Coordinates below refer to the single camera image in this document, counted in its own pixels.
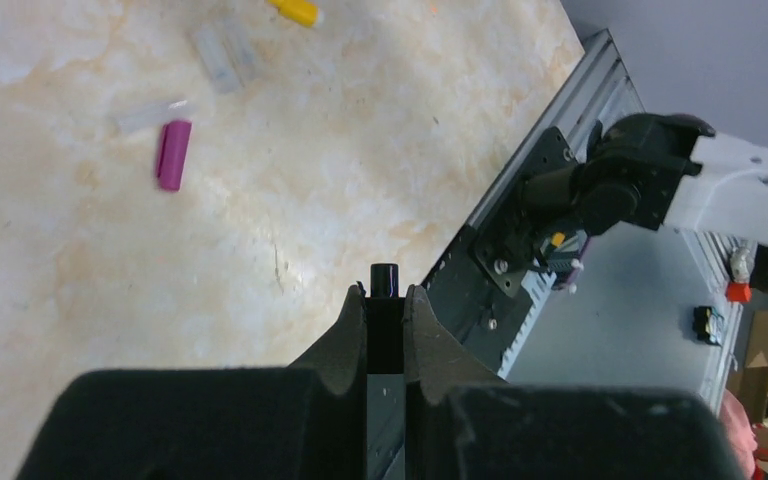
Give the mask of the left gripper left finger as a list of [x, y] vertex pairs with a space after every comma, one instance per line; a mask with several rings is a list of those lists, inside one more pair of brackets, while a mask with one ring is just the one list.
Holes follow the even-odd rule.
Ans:
[[366, 299], [285, 367], [96, 370], [58, 396], [22, 479], [362, 479]]

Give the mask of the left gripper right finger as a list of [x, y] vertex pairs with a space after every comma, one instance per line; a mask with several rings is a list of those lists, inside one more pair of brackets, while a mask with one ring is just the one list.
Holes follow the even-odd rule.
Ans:
[[698, 397], [652, 388], [513, 385], [409, 288], [403, 318], [410, 479], [741, 479]]

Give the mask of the magenta marker cap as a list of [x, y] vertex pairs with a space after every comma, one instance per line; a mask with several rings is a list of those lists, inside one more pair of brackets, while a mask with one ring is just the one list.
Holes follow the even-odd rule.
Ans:
[[191, 131], [192, 123], [186, 120], [174, 120], [161, 128], [155, 159], [155, 177], [161, 190], [180, 190]]

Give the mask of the yellow marker cap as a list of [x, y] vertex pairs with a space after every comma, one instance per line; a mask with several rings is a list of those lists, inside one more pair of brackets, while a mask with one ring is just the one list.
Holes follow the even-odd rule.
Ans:
[[321, 9], [309, 0], [269, 0], [280, 15], [307, 28], [319, 26], [324, 14]]

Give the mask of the black marker cap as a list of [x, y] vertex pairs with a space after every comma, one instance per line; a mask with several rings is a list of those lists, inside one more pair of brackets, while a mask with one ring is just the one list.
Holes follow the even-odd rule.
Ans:
[[399, 296], [397, 264], [370, 266], [370, 292], [365, 299], [367, 373], [401, 374], [404, 371], [404, 298]]

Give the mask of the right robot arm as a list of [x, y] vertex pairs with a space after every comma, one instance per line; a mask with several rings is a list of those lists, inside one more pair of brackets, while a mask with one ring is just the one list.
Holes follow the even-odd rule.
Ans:
[[768, 147], [692, 115], [632, 114], [596, 123], [584, 162], [529, 179], [517, 199], [533, 239], [625, 222], [768, 247]]

